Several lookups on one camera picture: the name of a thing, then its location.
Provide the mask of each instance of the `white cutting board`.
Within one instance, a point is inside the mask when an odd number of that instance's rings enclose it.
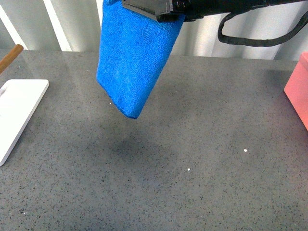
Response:
[[[11,79],[0,89],[0,166],[9,157],[48,86],[45,79]]]

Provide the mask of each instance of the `speckled countertop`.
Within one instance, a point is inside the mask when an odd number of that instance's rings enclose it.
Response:
[[[296,62],[171,57],[131,120],[97,56],[23,51],[0,76],[50,81],[0,167],[0,230],[308,230]]]

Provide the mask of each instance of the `black wire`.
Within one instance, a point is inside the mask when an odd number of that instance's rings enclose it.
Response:
[[[286,35],[283,35],[279,38],[274,38],[274,39],[249,39],[249,38],[238,38],[238,37],[231,37],[231,36],[226,36],[222,34],[222,29],[225,25],[225,22],[232,19],[233,17],[246,13],[241,12],[241,13],[230,13],[224,19],[220,22],[219,28],[218,28],[218,39],[220,42],[223,43],[228,43],[231,45],[245,45],[245,46],[250,46],[250,47],[272,47],[276,46],[282,43],[285,43],[286,41],[289,41],[291,38],[293,38],[307,23],[308,23],[308,11],[301,17],[297,25],[294,27],[293,30],[291,30],[289,33]]]

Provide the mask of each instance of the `gray countertop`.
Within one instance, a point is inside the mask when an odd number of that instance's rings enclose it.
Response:
[[[0,230],[308,230],[295,62],[170,57],[132,120],[97,59],[24,51],[0,76],[50,81],[0,167]]]

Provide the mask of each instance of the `pink container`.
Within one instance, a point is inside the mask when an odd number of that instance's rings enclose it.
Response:
[[[308,130],[308,52],[301,54],[284,92]]]

